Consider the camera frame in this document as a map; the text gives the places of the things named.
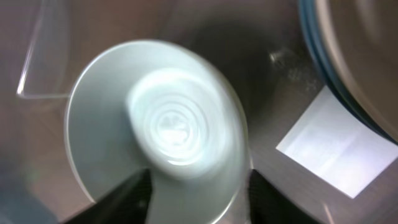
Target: gray countertop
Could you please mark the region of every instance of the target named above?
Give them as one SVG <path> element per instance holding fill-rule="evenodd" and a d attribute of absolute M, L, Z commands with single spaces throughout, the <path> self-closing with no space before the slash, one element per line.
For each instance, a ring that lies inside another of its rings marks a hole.
<path fill-rule="evenodd" d="M 234 86 L 248 119 L 254 167 L 295 204 L 325 223 L 396 223 L 398 162 L 351 199 L 275 149 L 323 86 L 305 50 L 296 1 L 53 2 L 67 20 L 57 93 L 68 93 L 85 65 L 115 44 L 178 43 L 209 60 Z M 67 99 L 16 95 L 40 5 L 48 3 L 0 1 L 0 223 L 62 222 L 90 204 L 63 144 Z M 245 221 L 242 193 L 220 223 Z"/>

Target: white bowl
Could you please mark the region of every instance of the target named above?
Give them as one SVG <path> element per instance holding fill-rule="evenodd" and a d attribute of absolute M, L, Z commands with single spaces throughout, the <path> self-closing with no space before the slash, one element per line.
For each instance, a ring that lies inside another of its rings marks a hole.
<path fill-rule="evenodd" d="M 217 221 L 249 170 L 247 139 L 224 77 L 191 51 L 154 40 L 95 58 L 65 115 L 68 158 L 92 201 L 152 170 L 148 223 Z"/>

